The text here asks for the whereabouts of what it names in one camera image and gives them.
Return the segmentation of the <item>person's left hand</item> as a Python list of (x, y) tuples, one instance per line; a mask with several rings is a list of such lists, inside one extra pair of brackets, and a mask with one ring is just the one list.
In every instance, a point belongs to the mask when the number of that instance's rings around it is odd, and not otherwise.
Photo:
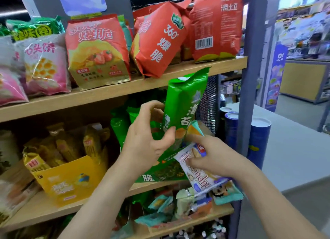
[(151, 121), (163, 118), (165, 105), (157, 100), (152, 100), (141, 105), (139, 114), (130, 125), (120, 155), (128, 169), (138, 175), (149, 170), (162, 154), (154, 154), (152, 149)]

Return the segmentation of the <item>white biscuit packet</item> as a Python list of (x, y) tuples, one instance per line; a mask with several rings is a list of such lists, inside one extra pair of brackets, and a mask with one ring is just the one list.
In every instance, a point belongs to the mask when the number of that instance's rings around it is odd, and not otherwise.
[(229, 181), (229, 178), (212, 174), (209, 171), (193, 168), (186, 163), (189, 158), (204, 158), (206, 155), (206, 150), (202, 145), (191, 143), (174, 157), (185, 172), (185, 175), (194, 189), (194, 195), (196, 197)]

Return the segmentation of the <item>green seaweed snack bag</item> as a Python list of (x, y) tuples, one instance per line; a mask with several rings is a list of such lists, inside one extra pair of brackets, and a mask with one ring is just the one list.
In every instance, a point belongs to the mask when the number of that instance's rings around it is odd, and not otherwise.
[(209, 70), (210, 67), (206, 67), (169, 81), (161, 127), (163, 132), (175, 127), (175, 142), (166, 152), (175, 152), (181, 147), (206, 89)]

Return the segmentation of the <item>teal cartoon snack packet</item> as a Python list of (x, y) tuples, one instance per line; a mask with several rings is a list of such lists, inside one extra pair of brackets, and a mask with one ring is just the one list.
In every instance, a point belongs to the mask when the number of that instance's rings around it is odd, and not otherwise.
[(224, 205), (244, 199), (243, 193), (235, 186), (232, 180), (214, 188), (211, 193), (216, 205)]

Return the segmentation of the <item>person's right forearm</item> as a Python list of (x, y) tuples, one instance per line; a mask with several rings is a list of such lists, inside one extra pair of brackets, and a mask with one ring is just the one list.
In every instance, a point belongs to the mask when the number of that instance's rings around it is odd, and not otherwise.
[(245, 192), (270, 239), (328, 239), (253, 163), (240, 167), (233, 178)]

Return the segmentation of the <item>flat green seaweed bag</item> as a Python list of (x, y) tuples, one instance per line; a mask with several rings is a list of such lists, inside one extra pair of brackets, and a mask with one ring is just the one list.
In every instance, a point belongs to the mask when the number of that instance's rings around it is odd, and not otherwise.
[(158, 164), (140, 175), (135, 183), (187, 180), (180, 163), (174, 158), (182, 149), (162, 154), (157, 161)]

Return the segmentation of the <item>black metal mesh panel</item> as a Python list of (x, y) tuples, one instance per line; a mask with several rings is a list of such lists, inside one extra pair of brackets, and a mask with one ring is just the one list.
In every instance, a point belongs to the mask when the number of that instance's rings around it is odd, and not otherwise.
[(215, 135), (220, 120), (220, 98), (219, 98), (219, 76), (208, 77), (207, 87), (203, 93), (199, 107), (196, 112), (196, 119)]

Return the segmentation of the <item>pile of small white sweets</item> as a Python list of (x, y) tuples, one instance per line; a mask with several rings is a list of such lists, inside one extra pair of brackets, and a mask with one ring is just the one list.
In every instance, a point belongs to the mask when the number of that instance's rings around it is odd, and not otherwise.
[(228, 239), (225, 219), (215, 220), (181, 229), (173, 234), (172, 239)]

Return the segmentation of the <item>large blue cylinder canister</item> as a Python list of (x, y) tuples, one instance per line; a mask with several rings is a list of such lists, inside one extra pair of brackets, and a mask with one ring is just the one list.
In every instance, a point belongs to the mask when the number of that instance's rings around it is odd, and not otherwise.
[(247, 158), (260, 170), (263, 167), (270, 130), (271, 122), (268, 119), (252, 118)]

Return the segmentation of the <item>wooden shelf rack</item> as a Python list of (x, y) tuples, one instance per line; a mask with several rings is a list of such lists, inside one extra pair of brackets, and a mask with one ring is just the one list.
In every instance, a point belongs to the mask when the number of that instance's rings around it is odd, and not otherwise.
[[(48, 124), (63, 121), (69, 127), (85, 123), (108, 124), (110, 110), (124, 104), (128, 95), (165, 87), (172, 78), (191, 74), (204, 67), (211, 67), (209, 76), (227, 73), (247, 67), (247, 57), (237, 57), (218, 62), (194, 63), (193, 61), (171, 65), (159, 79), (147, 78), (134, 73), (130, 82), (53, 96), (41, 96), (28, 103), (0, 108), (0, 125), (12, 130), (19, 140), (25, 142), (39, 136)], [(29, 225), (38, 224), (80, 210), (87, 198), (59, 207), (44, 191), (39, 191), (4, 225), (0, 225), (0, 236)]]

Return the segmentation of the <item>blue standing banner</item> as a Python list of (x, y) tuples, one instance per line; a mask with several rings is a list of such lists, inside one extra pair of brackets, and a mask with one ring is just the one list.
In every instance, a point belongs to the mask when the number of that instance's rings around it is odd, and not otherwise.
[(287, 46), (278, 42), (271, 57), (272, 60), (268, 71), (269, 79), (266, 84), (266, 95), (264, 100), (264, 108), (271, 112), (275, 112), (277, 107), (287, 54)]

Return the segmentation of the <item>red chips bag with barcode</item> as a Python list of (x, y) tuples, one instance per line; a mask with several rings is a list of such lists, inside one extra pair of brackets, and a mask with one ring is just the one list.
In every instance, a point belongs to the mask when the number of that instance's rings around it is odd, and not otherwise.
[(192, 58), (197, 62), (234, 58), (243, 23), (242, 0), (194, 0), (189, 14)]

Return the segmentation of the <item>wooden counter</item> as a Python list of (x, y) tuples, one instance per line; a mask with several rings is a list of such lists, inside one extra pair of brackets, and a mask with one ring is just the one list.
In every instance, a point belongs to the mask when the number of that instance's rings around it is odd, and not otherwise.
[(310, 102), (327, 102), (330, 97), (330, 60), (288, 59), (280, 94)]

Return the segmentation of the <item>pink white snack bag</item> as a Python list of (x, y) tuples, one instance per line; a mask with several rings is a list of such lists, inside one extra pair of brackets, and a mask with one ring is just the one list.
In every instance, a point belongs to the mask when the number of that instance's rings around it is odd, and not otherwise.
[(29, 95), (55, 95), (72, 90), (65, 34), (28, 38), (14, 44), (25, 68)]

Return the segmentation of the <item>stack of beige packets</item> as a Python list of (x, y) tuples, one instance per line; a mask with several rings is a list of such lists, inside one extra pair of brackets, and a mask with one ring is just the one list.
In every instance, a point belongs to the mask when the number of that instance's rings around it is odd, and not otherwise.
[(23, 160), (0, 175), (0, 227), (40, 189), (40, 185), (26, 168)]

